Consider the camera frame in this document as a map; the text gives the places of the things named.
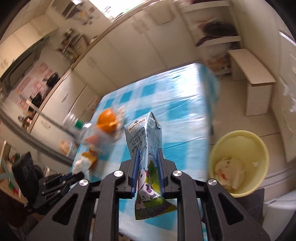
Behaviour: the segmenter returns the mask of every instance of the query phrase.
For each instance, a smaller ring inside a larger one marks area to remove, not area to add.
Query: bench
[[[266,114],[276,82],[266,67],[247,49],[228,51],[233,81],[248,80],[246,116]]]

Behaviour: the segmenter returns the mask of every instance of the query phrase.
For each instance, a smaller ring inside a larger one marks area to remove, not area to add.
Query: frying pan
[[[202,45],[205,41],[215,38],[230,37],[237,35],[235,27],[230,23],[211,22],[208,23],[204,29],[205,37],[201,38],[196,47]]]

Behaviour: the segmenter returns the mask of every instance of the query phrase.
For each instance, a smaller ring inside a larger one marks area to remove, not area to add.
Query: silver screw
[[[89,183],[88,180],[86,180],[86,179],[82,179],[82,180],[79,182],[79,185],[84,187],[84,186],[86,186],[88,183]]]
[[[123,171],[121,171],[121,170],[117,170],[114,172],[114,176],[116,176],[116,177],[121,177],[122,175],[123,175]]]
[[[173,175],[174,175],[175,177],[179,177],[179,176],[182,175],[182,172],[179,171],[179,170],[175,170],[175,171],[173,171]]]
[[[217,181],[215,179],[211,178],[211,179],[208,180],[208,184],[211,185],[211,186],[216,186]]]

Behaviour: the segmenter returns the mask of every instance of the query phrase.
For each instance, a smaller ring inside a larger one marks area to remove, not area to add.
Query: yellow bucket
[[[222,137],[210,154],[209,175],[215,178],[215,166],[223,158],[238,158],[244,164],[245,178],[238,189],[230,193],[243,197],[254,192],[265,179],[269,154],[260,137],[249,131],[233,131]]]

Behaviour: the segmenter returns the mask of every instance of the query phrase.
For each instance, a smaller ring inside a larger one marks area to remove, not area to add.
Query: blue and white checkered tablecloth
[[[103,110],[121,106],[126,123],[152,111],[162,126],[163,152],[179,170],[194,179],[207,179],[209,133],[213,109],[218,100],[217,78],[205,66],[190,64],[151,76],[104,96],[91,119],[96,123]],[[87,150],[80,145],[76,158]],[[100,156],[91,172],[98,181],[118,170],[130,159],[124,131],[109,155]],[[134,199],[120,200],[119,232],[135,241],[177,240],[177,212],[146,220],[135,220]],[[206,229],[203,224],[205,240]]]

